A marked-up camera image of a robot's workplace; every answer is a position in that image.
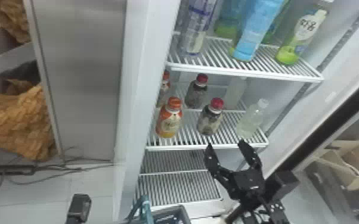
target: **floor tile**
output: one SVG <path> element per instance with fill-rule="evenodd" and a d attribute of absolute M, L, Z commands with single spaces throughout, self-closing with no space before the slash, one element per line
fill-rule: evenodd
<path fill-rule="evenodd" d="M 11 176 L 16 182 L 30 182 L 61 172 L 43 171 L 33 176 Z M 15 185 L 4 180 L 0 187 L 0 206 L 10 204 L 47 203 L 68 200 L 71 177 L 61 176 L 30 185 Z"/>
<path fill-rule="evenodd" d="M 105 165 L 106 164 L 87 164 L 70 167 L 91 168 Z M 118 180 L 121 179 L 117 179 L 117 175 L 122 175 L 122 171 L 118 170 L 117 166 L 74 173 L 72 174 L 70 195 L 88 194 L 91 198 L 112 196 L 119 190 L 117 189 L 117 183 Z"/>
<path fill-rule="evenodd" d="M 66 202 L 0 206 L 0 224 L 65 223 Z"/>
<path fill-rule="evenodd" d="M 113 197 L 92 198 L 92 207 L 86 224 L 112 223 Z"/>

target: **green drink bottle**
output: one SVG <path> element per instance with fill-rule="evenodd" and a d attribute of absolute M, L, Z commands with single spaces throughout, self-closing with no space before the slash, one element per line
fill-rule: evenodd
<path fill-rule="evenodd" d="M 278 62 L 291 66 L 298 61 L 329 13 L 324 5 L 333 1 L 321 0 L 305 11 L 305 14 L 295 24 L 293 32 L 278 50 L 276 54 Z"/>

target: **bottle neck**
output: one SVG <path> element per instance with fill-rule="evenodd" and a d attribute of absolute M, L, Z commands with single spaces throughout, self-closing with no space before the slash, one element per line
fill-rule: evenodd
<path fill-rule="evenodd" d="M 221 111 L 222 111 L 222 110 L 217 110 L 217 109 L 213 108 L 213 107 L 210 106 L 210 105 L 209 105 L 208 108 L 209 108 L 210 112 L 212 112 L 212 113 L 214 113 L 214 114 L 221 114 Z"/>
<path fill-rule="evenodd" d="M 180 109 L 172 108 L 168 104 L 165 105 L 165 109 L 172 114 L 180 112 Z"/>
<path fill-rule="evenodd" d="M 195 80 L 195 85 L 197 85 L 199 87 L 205 87 L 207 84 L 206 83 L 200 83 L 197 80 Z"/>

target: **stainless steel panel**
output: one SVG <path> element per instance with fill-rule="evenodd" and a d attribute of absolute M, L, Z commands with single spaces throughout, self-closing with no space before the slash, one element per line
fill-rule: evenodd
<path fill-rule="evenodd" d="M 126 0 L 27 0 L 58 147 L 112 158 Z"/>

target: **empty shelf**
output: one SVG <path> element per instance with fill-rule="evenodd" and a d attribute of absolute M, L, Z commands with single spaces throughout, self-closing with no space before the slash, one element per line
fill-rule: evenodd
<path fill-rule="evenodd" d="M 203 150 L 146 150 L 141 174 L 207 170 L 203 162 L 203 156 Z"/>
<path fill-rule="evenodd" d="M 184 57 L 177 52 L 178 37 L 178 35 L 173 36 L 167 59 L 167 66 L 173 71 L 311 83 L 320 83 L 324 80 L 321 74 L 303 59 L 292 66 L 279 64 L 274 59 L 278 50 L 277 46 L 261 45 L 254 59 L 244 63 L 228 56 L 227 51 L 231 41 L 215 37 L 205 39 L 205 47 L 199 56 Z"/>
<path fill-rule="evenodd" d="M 135 198 L 148 195 L 151 206 L 220 200 L 216 183 L 207 171 L 141 175 Z"/>
<path fill-rule="evenodd" d="M 244 113 L 225 112 L 223 120 L 216 134 L 212 136 L 201 135 L 197 129 L 197 111 L 184 111 L 182 116 L 182 125 L 173 138 L 161 138 L 155 132 L 156 115 L 153 120 L 149 136 L 146 142 L 148 150 L 189 150 L 205 149 L 208 143 L 211 143 L 217 149 L 234 149 L 238 148 L 237 144 L 241 137 L 236 134 L 236 125 Z M 246 140 L 254 148 L 263 148 L 268 145 L 268 139 L 258 129 L 253 137 Z"/>

